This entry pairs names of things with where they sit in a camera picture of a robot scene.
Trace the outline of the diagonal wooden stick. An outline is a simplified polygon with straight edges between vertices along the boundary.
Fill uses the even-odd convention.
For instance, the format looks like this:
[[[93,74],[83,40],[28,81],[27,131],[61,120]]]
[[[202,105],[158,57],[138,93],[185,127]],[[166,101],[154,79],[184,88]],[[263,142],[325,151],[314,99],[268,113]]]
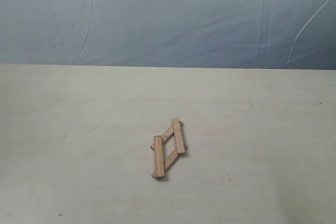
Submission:
[[[164,171],[163,145],[162,145],[162,139],[160,136],[154,137],[154,152],[155,152],[154,177],[156,179],[161,179],[165,176],[165,171]]]

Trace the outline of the blue-grey backdrop cloth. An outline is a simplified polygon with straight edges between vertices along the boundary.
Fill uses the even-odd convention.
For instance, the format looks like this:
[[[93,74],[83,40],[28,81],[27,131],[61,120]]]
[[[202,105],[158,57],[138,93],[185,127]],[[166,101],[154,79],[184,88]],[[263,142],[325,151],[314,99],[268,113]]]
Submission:
[[[335,0],[1,0],[1,63],[335,69]]]

